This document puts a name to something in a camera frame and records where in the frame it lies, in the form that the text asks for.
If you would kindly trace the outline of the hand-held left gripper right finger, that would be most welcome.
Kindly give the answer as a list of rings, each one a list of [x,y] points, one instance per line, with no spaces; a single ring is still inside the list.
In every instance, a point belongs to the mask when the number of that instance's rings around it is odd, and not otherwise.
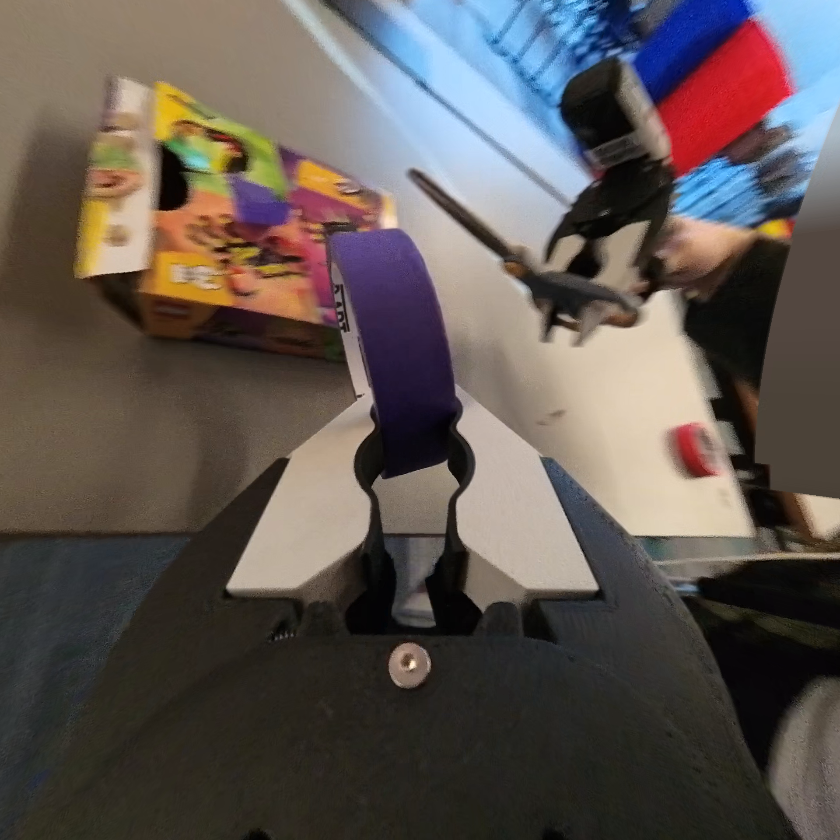
[[[454,437],[467,475],[453,496],[471,601],[587,599],[600,588],[539,452],[460,386]]]

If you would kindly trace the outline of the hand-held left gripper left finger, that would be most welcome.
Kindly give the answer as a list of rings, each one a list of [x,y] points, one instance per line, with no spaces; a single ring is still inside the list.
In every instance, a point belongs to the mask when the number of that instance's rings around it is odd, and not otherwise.
[[[362,552],[381,528],[373,484],[383,471],[371,395],[296,448],[226,584],[233,597],[353,601]]]

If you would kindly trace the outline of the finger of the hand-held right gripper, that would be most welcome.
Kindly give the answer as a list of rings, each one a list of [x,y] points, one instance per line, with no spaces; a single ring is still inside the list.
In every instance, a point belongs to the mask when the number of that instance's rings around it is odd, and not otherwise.
[[[637,258],[650,222],[642,220],[617,229],[602,240],[602,285],[629,297],[636,297],[644,281]]]
[[[601,270],[600,242],[573,233],[570,225],[562,223],[547,245],[545,265],[551,275],[571,278],[572,290],[561,290],[560,303],[542,303],[542,337],[547,341],[555,328],[563,328],[574,332],[573,344],[584,344],[601,316],[601,306],[591,295]]]

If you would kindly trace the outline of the grey yellow scissors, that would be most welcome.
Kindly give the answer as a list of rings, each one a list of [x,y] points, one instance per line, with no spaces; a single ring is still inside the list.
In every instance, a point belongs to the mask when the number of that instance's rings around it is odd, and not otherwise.
[[[582,347],[600,327],[630,329],[639,322],[641,302],[637,297],[567,270],[536,268],[524,250],[510,245],[424,172],[411,168],[406,174],[438,208],[498,257],[509,277],[528,290],[542,314],[543,342],[549,341],[555,329],[566,329],[575,334],[574,346]]]

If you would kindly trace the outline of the purple tape roll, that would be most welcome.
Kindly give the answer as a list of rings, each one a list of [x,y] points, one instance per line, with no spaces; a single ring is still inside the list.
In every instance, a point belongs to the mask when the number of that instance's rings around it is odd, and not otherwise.
[[[327,267],[353,388],[373,402],[382,477],[443,463],[460,404],[424,258],[399,228],[342,232],[328,237]]]

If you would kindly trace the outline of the yellow purple toy set box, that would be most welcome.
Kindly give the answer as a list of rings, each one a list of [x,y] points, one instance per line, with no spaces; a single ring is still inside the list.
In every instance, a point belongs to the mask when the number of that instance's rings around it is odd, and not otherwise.
[[[75,274],[154,338],[343,361],[326,236],[394,226],[387,193],[172,85],[110,77]]]

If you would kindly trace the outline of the person's right forearm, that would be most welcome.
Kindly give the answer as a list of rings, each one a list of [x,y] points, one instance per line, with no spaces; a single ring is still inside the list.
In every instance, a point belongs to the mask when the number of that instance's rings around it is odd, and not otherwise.
[[[688,336],[755,395],[790,250],[788,239],[754,238],[710,273],[686,310]]]

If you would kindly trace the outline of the stack of red bins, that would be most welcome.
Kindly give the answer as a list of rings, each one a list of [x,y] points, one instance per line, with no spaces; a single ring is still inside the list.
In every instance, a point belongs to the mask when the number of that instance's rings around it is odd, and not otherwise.
[[[658,104],[677,177],[720,153],[793,92],[781,49],[748,19]]]

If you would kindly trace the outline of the red tape roll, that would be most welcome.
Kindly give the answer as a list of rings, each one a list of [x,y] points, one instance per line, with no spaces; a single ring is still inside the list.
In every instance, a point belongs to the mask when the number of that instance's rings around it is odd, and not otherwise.
[[[720,448],[707,425],[692,422],[675,426],[669,432],[669,442],[675,461],[687,476],[702,479],[722,474]]]

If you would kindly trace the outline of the person's white shirt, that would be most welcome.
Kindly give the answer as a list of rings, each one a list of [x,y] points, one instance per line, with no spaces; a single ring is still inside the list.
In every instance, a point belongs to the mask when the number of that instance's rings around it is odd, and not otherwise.
[[[839,680],[810,682],[785,712],[773,739],[770,788],[804,837],[838,836]]]

